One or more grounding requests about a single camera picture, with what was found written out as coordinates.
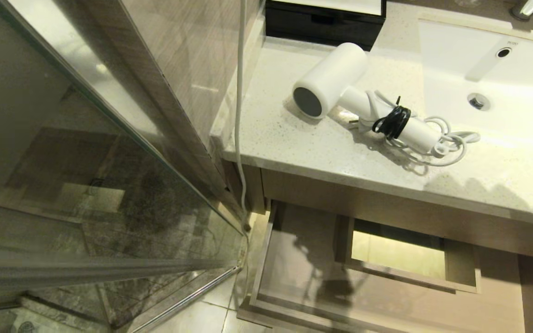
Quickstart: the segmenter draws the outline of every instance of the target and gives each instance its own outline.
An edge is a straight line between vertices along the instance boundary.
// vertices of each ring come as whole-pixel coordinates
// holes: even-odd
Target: tile floor
[[[248,253],[248,265],[236,276],[215,287],[201,299],[180,311],[176,316],[157,325],[152,332],[204,332],[204,333],[262,333],[278,331],[271,327],[254,324],[239,320],[237,308],[243,300],[243,288],[246,281],[246,269],[249,269],[249,286],[252,285],[258,255],[264,240],[265,230],[268,223],[268,215],[253,214],[250,218],[252,231],[250,232],[250,249]]]

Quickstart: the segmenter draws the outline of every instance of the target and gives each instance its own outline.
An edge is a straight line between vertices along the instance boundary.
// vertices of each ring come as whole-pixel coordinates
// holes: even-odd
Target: white power cord
[[[386,104],[388,104],[391,107],[396,107],[396,104],[392,103],[387,97],[385,97],[381,92],[376,91],[376,96],[379,97],[382,101],[384,101]],[[370,99],[372,98],[372,93],[368,92],[368,97]],[[377,114],[377,110],[375,110],[375,103],[371,103],[373,108],[373,112]],[[439,116],[431,116],[423,119],[426,123],[433,123],[436,124],[441,131],[441,139],[438,141],[438,143],[435,145],[435,147],[432,149],[431,153],[429,154],[421,154],[421,156],[434,156],[434,157],[443,157],[447,156],[450,153],[457,152],[460,150],[460,154],[457,158],[454,160],[449,160],[447,162],[430,162],[428,160],[422,160],[421,158],[417,158],[414,156],[411,152],[408,152],[406,149],[409,147],[405,145],[403,142],[397,139],[386,139],[385,142],[392,148],[398,149],[398,151],[402,152],[406,157],[408,157],[409,160],[412,160],[415,163],[429,165],[432,167],[446,167],[448,165],[455,164],[462,160],[464,156],[466,155],[468,151],[468,144],[469,143],[475,143],[480,141],[480,134],[474,131],[451,131],[450,123],[445,120],[442,117]]]
[[[242,182],[242,217],[246,219],[246,177],[244,177],[244,169],[242,168],[242,154],[240,153],[240,122],[242,119],[242,93],[243,93],[243,77],[244,77],[244,40],[246,35],[246,0],[240,0],[240,29],[237,39],[237,83],[236,83],[236,122],[234,124],[234,144],[236,147],[236,164],[237,170],[240,174]],[[250,251],[250,238],[248,233],[244,233],[246,238],[246,251],[242,259],[242,267],[246,268],[246,283],[243,290],[244,298],[248,290],[248,252]]]

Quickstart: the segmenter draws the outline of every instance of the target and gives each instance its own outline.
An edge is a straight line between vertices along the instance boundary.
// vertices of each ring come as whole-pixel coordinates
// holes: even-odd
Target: open drawer
[[[429,239],[445,270],[430,277],[354,259],[353,219],[280,202],[272,208],[239,318],[294,331],[533,332],[533,257]],[[399,238],[396,230],[367,230]]]

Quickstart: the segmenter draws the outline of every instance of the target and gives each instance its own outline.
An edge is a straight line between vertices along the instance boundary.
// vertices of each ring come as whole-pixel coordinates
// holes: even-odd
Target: white speckled countertop
[[[508,15],[510,5],[493,6]],[[391,99],[401,95],[401,104],[423,115],[418,19],[533,39],[533,30],[512,30],[506,21],[388,2],[387,20],[357,87],[379,89]],[[291,87],[332,48],[267,38],[243,103],[244,164],[533,223],[529,148],[483,139],[455,165],[426,167],[393,152],[378,135],[350,130],[348,121],[356,116],[340,108],[321,121],[303,117]],[[224,158],[235,160],[233,140],[224,146]]]

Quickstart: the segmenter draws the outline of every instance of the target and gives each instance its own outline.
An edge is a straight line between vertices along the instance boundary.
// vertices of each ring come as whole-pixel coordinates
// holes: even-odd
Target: sink drain
[[[472,107],[474,107],[476,110],[488,111],[490,109],[489,99],[480,93],[470,93],[470,95],[468,95],[468,103],[470,103],[470,105],[472,105]]]

